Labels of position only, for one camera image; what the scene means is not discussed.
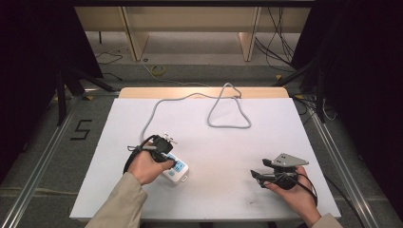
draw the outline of person's left hand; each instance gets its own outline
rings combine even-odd
[[[156,162],[148,151],[142,151],[130,164],[127,172],[131,173],[141,185],[144,185],[154,181],[164,170],[172,167],[173,164],[174,162],[171,160]]]

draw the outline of metal rail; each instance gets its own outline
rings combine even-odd
[[[43,155],[39,159],[38,163],[36,164],[32,174],[29,177],[26,185],[22,189],[20,195],[18,196],[17,200],[11,206],[6,219],[2,224],[2,228],[9,228],[9,227],[17,227],[19,221],[21,220],[22,216],[24,215],[25,210],[28,207],[28,204],[35,193],[35,189],[38,186],[39,182],[41,181],[42,177],[47,170],[48,164],[51,161],[54,153],[57,150],[57,147],[60,143],[60,140],[63,138],[63,135],[66,132],[67,126],[71,120],[71,117],[74,114],[75,108],[81,101],[81,97],[74,97],[67,110],[67,116],[65,120],[62,122],[60,126],[57,126],[55,132],[53,133],[47,148],[45,149]]]
[[[333,140],[332,135],[326,126],[326,123],[322,123],[317,114],[314,114],[313,119],[315,126],[317,127],[317,131],[319,132],[320,137],[326,145],[327,151],[329,152],[332,161],[336,166],[337,172],[341,177],[341,180],[343,181],[343,184],[346,187],[351,201],[354,204],[355,209],[358,212],[358,215],[360,216],[364,226],[368,228],[380,227],[370,205],[366,201],[364,195],[355,182],[355,179],[353,178],[349,167],[338,151],[336,143]]]

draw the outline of beige sleeve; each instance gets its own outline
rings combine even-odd
[[[326,214],[312,228],[342,228],[342,226],[331,214]]]
[[[86,227],[137,228],[146,198],[139,182],[130,173],[125,173]]]

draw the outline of white table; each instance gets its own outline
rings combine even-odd
[[[73,219],[89,220],[105,202],[156,99],[116,99],[95,151],[74,208]],[[179,143],[172,153],[189,165],[186,182],[178,185],[159,176],[144,187],[148,199],[146,221],[260,221],[298,219],[283,200],[259,187],[250,169],[267,173],[262,159],[287,153],[310,164],[305,168],[318,194],[320,213],[340,217],[317,158],[308,141],[292,99],[242,99],[250,118],[249,129],[220,129],[206,124],[213,99],[164,102],[145,133],[166,131]],[[221,100],[212,115],[213,124],[244,125],[234,101]]]

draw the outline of black device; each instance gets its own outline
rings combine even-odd
[[[263,159],[262,161],[264,166],[271,167],[274,171],[272,174],[260,174],[254,170],[251,170],[252,177],[258,181],[260,187],[266,188],[264,185],[266,181],[276,184],[285,190],[290,190],[294,186],[299,185],[305,191],[311,194],[311,196],[314,198],[315,205],[317,205],[317,190],[308,177],[299,174],[296,168],[297,165],[309,164],[308,161],[284,153],[280,154],[272,161],[267,159]],[[298,181],[299,175],[306,178],[308,182],[311,183],[315,193]]]
[[[171,167],[175,167],[176,161],[166,156],[173,149],[171,142],[173,142],[173,139],[169,138],[167,134],[164,134],[164,137],[161,137],[159,135],[152,135],[144,140],[140,145],[128,146],[127,149],[131,151],[131,154],[128,157],[127,162],[125,163],[124,173],[127,172],[127,169],[133,162],[134,158],[136,158],[136,156],[144,150],[148,151],[151,154],[151,157],[155,162],[166,162],[168,160],[171,160],[174,162]]]

